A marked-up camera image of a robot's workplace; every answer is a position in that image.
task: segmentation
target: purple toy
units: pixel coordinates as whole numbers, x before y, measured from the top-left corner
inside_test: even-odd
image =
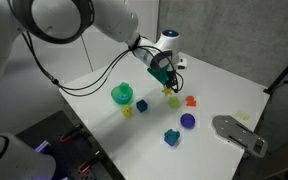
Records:
[[[195,125],[195,118],[192,114],[183,114],[181,117],[181,124],[183,127],[187,129],[192,129],[194,128]]]

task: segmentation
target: tabletop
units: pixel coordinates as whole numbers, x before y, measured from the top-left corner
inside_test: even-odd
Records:
[[[232,179],[244,150],[216,136],[212,118],[243,112],[249,118],[240,122],[254,130],[268,102],[264,86],[186,54],[180,56],[188,59],[188,68],[179,71],[185,84],[182,91],[171,96],[164,96],[162,85],[133,55],[122,59],[107,83],[93,95],[73,97],[60,90],[126,179]],[[105,68],[65,86],[88,85]],[[110,95],[122,82],[128,83],[134,91],[133,115],[129,119],[122,115],[122,107],[114,103]],[[97,87],[79,93],[91,92]],[[174,96],[181,102],[175,109],[167,104]],[[187,96],[195,97],[196,107],[186,106]],[[136,102],[142,99],[148,103],[148,110],[140,113]],[[184,113],[195,117],[193,129],[185,129],[180,124]],[[169,129],[181,135],[173,147],[164,142],[164,133]]]

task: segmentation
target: blue block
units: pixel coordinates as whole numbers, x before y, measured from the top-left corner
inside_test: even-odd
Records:
[[[180,138],[180,132],[173,131],[172,129],[164,133],[164,141],[170,146],[174,146],[176,141]]]
[[[147,103],[144,100],[140,100],[136,103],[137,109],[142,113],[147,110]]]

